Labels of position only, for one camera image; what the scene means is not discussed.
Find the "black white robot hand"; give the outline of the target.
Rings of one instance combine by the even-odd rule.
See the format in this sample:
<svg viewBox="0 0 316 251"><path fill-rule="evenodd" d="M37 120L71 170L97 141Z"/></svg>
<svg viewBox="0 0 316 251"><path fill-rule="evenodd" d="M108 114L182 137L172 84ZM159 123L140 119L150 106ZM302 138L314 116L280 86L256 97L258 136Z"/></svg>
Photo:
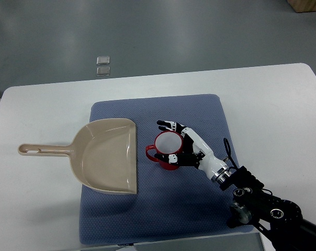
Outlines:
<svg viewBox="0 0 316 251"><path fill-rule="evenodd" d="M158 160L174 166L193 166L220 184L231 176L227 164L215 157L213 150L193 129L174 121L159 120L157 124L161 131L174 131L183 138L182 153L157 153L154 156Z"/></svg>

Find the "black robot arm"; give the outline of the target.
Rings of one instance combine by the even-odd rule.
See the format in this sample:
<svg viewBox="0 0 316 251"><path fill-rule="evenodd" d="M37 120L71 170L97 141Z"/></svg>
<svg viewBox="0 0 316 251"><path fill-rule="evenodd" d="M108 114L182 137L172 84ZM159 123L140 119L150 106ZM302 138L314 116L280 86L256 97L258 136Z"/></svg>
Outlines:
<svg viewBox="0 0 316 251"><path fill-rule="evenodd" d="M252 225L275 250L316 250L316 225L303 218L296 203L265 189L244 166L233 163L217 182L223 191L235 187L228 227Z"/></svg>

